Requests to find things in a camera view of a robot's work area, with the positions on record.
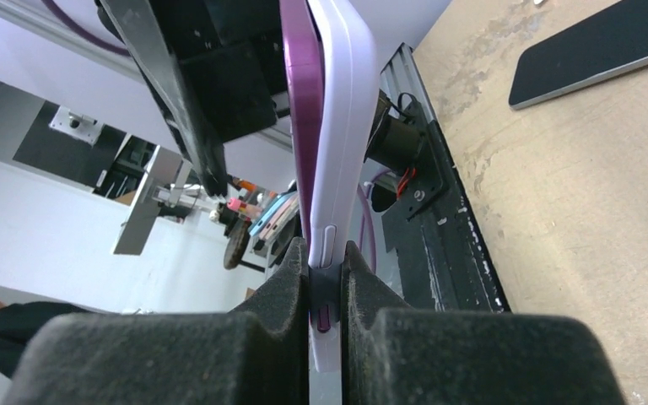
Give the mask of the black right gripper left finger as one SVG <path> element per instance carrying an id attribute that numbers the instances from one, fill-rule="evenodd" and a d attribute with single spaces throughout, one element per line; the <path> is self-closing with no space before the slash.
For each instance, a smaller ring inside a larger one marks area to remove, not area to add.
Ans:
<path id="1" fill-rule="evenodd" d="M 7 404 L 306 404 L 306 243 L 226 313 L 72 314 L 28 345 Z"/>

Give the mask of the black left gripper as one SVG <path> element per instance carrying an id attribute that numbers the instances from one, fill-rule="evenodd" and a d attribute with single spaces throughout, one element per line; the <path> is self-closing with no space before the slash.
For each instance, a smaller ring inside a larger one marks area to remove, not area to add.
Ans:
<path id="1" fill-rule="evenodd" d="M 279 3 L 102 4 L 172 115 L 206 193 L 225 197 L 223 142 L 273 126 L 278 119 L 273 98 L 287 89 Z"/>

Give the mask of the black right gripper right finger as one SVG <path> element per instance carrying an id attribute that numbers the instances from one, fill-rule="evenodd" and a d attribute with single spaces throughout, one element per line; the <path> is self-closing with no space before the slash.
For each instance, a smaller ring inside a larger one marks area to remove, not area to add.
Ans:
<path id="1" fill-rule="evenodd" d="M 420 310 L 349 242 L 342 270 L 346 404 L 622 404 L 582 322 L 510 312 Z"/>

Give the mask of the purple phone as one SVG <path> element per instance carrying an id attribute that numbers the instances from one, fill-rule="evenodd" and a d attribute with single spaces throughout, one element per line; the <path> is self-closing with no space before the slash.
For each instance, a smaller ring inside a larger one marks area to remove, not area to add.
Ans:
<path id="1" fill-rule="evenodd" d="M 305 240 L 311 242 L 312 196 L 324 97 L 321 42 L 307 1 L 283 0 L 279 12 L 300 221 Z"/>

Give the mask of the lavender phone case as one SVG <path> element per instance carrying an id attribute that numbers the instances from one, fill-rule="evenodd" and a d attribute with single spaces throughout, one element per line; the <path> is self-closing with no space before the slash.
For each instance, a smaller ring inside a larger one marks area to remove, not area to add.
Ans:
<path id="1" fill-rule="evenodd" d="M 349 1 L 311 1 L 324 60 L 322 122 L 310 209 L 310 345 L 319 372 L 341 366 L 341 283 L 348 230 L 374 121 L 375 38 Z"/>

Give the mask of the silver phone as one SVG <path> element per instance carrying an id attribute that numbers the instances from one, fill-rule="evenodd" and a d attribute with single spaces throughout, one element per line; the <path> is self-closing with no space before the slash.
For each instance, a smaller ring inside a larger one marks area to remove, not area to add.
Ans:
<path id="1" fill-rule="evenodd" d="M 508 98 L 520 110 L 648 66 L 648 1 L 619 1 L 527 48 Z"/>

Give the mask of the aluminium frame rail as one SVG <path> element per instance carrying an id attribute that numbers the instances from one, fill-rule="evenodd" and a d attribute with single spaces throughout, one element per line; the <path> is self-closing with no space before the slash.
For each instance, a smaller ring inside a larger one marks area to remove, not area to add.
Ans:
<path id="1" fill-rule="evenodd" d="M 384 68 L 385 90 L 412 82 L 416 46 L 446 1 L 357 1 Z M 0 1 L 0 82 L 95 118 L 151 143 L 176 150 L 135 63 L 99 48 L 59 22 L 39 1 Z"/>

